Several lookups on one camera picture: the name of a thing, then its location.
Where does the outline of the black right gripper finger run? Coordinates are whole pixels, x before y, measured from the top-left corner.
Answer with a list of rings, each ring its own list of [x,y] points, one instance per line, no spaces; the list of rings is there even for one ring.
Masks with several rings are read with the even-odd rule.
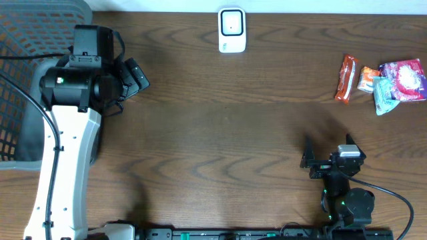
[[[349,133],[346,134],[346,144],[347,145],[355,145],[356,144]]]
[[[306,136],[304,143],[304,152],[300,162],[300,168],[310,168],[314,165],[315,155],[312,140]]]

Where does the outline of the green snack packet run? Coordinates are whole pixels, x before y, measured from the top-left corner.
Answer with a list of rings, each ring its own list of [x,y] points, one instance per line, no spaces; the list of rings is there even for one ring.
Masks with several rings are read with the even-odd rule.
[[[399,105],[392,96],[392,82],[386,77],[374,77],[374,102],[377,116],[390,112]]]

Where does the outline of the red orange snack bag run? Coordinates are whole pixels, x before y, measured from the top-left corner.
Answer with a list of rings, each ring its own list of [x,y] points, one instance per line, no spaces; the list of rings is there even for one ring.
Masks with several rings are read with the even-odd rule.
[[[339,83],[335,95],[335,100],[345,104],[349,103],[352,92],[352,85],[356,75],[357,58],[346,54],[339,73]]]

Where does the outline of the red purple tissue pack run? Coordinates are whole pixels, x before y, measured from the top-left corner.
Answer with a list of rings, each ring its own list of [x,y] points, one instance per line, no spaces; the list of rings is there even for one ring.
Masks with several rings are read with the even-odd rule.
[[[381,76],[392,83],[392,98],[398,101],[426,100],[426,76],[419,59],[384,63]]]

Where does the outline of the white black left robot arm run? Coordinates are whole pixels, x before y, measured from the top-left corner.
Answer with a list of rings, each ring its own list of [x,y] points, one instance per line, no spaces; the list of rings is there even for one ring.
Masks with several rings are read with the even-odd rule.
[[[120,34],[107,27],[77,25],[71,53],[40,78],[43,158],[25,239],[135,239],[131,223],[97,229],[87,224],[86,193],[97,154],[103,112],[148,88],[132,58],[115,54]]]

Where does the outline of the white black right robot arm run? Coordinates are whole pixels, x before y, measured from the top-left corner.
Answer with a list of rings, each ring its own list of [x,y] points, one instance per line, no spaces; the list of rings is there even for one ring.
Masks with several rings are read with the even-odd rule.
[[[360,171],[365,158],[351,136],[346,135],[346,142],[330,153],[327,160],[317,160],[312,142],[306,138],[300,167],[310,170],[311,179],[323,181],[321,206],[330,216],[330,223],[325,227],[328,235],[346,229],[363,229],[372,222],[374,194],[350,187],[350,177]]]

